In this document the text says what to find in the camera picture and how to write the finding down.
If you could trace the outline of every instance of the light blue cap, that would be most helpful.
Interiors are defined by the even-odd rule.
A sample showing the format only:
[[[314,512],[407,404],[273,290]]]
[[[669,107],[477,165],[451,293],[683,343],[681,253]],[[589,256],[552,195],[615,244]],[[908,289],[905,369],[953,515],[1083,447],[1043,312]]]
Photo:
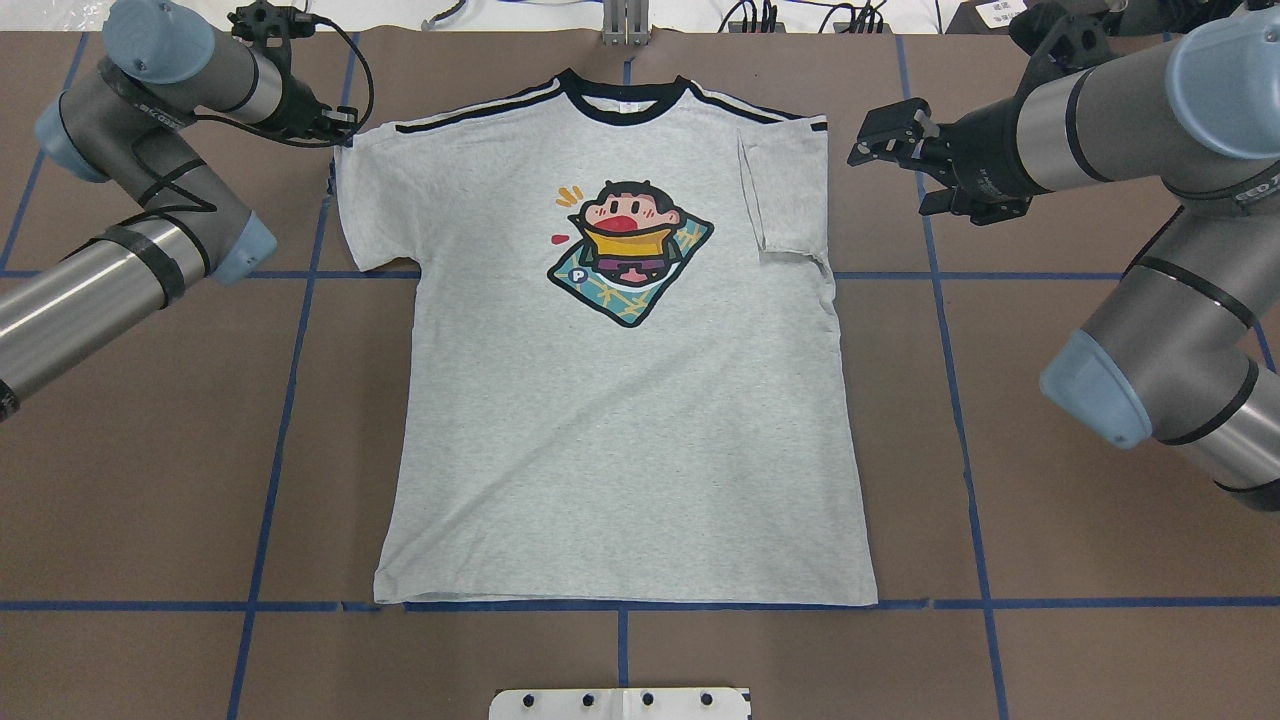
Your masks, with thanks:
[[[116,0],[102,23],[106,54],[142,82],[182,82],[214,56],[214,28],[195,10],[165,0]]]
[[[1041,392],[1111,445],[1130,450],[1151,437],[1151,418],[1115,360],[1084,331],[1041,374]]]
[[[1280,156],[1280,6],[1193,29],[1169,58],[1165,91],[1178,122],[1210,150]]]
[[[266,229],[262,220],[257,218],[257,213],[250,213],[239,240],[232,246],[223,264],[218,265],[209,277],[221,284],[234,284],[275,254],[275,236],[271,234],[271,231]]]
[[[69,135],[67,135],[67,126],[63,124],[61,102],[63,95],[58,96],[45,108],[45,111],[36,118],[36,140],[40,142],[41,150],[45,155],[52,158],[55,163],[67,168],[79,179],[88,182],[106,182],[105,174],[100,173],[97,168],[91,165],[79,150],[76,149],[76,143],[72,142]]]

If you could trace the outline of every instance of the robotic arm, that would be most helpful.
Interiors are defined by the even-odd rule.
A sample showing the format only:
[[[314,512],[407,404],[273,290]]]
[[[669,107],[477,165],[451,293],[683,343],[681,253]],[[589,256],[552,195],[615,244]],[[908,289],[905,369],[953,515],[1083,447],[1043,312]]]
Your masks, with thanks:
[[[54,161],[82,179],[114,179],[142,213],[0,297],[0,420],[201,278],[234,283],[275,251],[270,231],[177,131],[212,119],[330,147],[369,118],[372,79],[358,51],[370,77],[358,119],[353,108],[317,102],[289,73],[289,41],[328,19],[265,0],[229,19],[230,35],[166,0],[119,0],[102,27],[108,56],[36,122]],[[198,115],[200,106],[227,118]]]
[[[1280,300],[1280,8],[1125,58],[1052,5],[1015,22],[1034,53],[1012,97],[950,124],[920,99],[873,110],[849,163],[928,173],[946,187],[920,213],[979,225],[1036,195],[1161,177],[1181,209],[1041,388],[1112,445],[1153,437],[1280,512],[1280,378],[1235,348]]]

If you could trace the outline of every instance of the cartoon graphic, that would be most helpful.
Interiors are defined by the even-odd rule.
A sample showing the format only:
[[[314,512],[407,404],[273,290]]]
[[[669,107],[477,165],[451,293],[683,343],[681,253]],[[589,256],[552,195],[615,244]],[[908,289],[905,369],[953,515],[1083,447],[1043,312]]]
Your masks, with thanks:
[[[572,192],[562,187],[559,195],[562,206],[584,197],[577,186]],[[627,328],[648,316],[713,229],[649,181],[605,182],[568,220],[582,240],[547,277]],[[552,236],[553,245],[566,241]]]

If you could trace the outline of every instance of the brown surface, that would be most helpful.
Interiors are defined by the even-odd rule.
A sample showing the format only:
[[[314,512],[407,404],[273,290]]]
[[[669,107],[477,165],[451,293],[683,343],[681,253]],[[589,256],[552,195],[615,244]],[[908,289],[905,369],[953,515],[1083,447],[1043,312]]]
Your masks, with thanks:
[[[238,612],[5,614],[0,717],[225,717],[242,623]]]
[[[751,691],[751,716],[995,717],[982,615],[632,612],[631,685]]]
[[[1276,609],[998,612],[1020,717],[1245,720],[1280,707]]]
[[[617,684],[612,612],[260,615],[243,720],[475,720],[498,691]]]
[[[0,222],[13,218],[35,158],[26,128],[61,86],[77,38],[28,33],[0,42],[0,56],[18,58],[10,67],[41,58],[22,81],[0,79],[10,104],[0,123],[14,137],[0,150]],[[508,95],[564,67],[617,82],[632,51],[602,49],[596,38],[365,33],[379,77],[372,122]],[[1006,38],[905,42],[911,88],[941,120],[1006,96],[1020,74]],[[82,73],[96,47],[92,37]],[[332,37],[298,45],[297,73],[326,101],[346,70],[334,47]],[[901,97],[891,38],[659,32],[636,56],[632,78],[676,73],[760,105],[826,113],[836,269],[928,269],[911,176],[844,167],[863,113]],[[357,70],[353,105],[362,104],[361,83]],[[189,135],[279,236],[268,269],[306,269],[329,154],[276,149],[220,127]],[[943,270],[1117,272],[1167,210],[1157,186],[1139,183],[1038,199],[1032,217],[986,231],[945,218],[934,232]],[[73,181],[46,163],[8,269],[47,266],[133,211],[119,190]],[[1098,218],[1106,220],[1084,224]],[[1069,236],[1073,228],[1080,229]],[[320,268],[353,269],[333,211],[325,231]],[[18,282],[0,278],[0,292]],[[1165,448],[1112,450],[1039,396],[1037,374],[1110,284],[942,283],[992,594],[1274,598],[1272,523]],[[251,596],[306,287],[303,279],[202,284],[0,428],[5,720],[227,715],[241,612],[20,609]],[[324,610],[370,597],[401,448],[413,288],[412,279],[314,283],[262,601],[332,603],[312,607]],[[928,279],[838,284],[870,544],[890,601],[980,600],[936,302]],[[1272,341],[1280,337],[1280,313],[1263,325]],[[627,673],[632,685],[750,687],[762,719],[995,717],[980,602],[918,607],[632,611],[620,637],[612,611],[276,606],[255,616],[238,710],[241,717],[481,717],[499,688],[613,684]],[[1275,607],[1001,610],[996,628],[1015,717],[1256,717],[1276,706],[1258,675],[1276,664]],[[620,664],[623,639],[630,655]]]

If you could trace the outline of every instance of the t-shirt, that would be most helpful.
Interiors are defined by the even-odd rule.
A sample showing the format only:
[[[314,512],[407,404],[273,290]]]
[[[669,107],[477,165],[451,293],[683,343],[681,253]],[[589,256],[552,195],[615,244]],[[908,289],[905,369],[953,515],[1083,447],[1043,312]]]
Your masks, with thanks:
[[[378,602],[876,602],[826,129],[566,70],[338,150],[422,268]]]

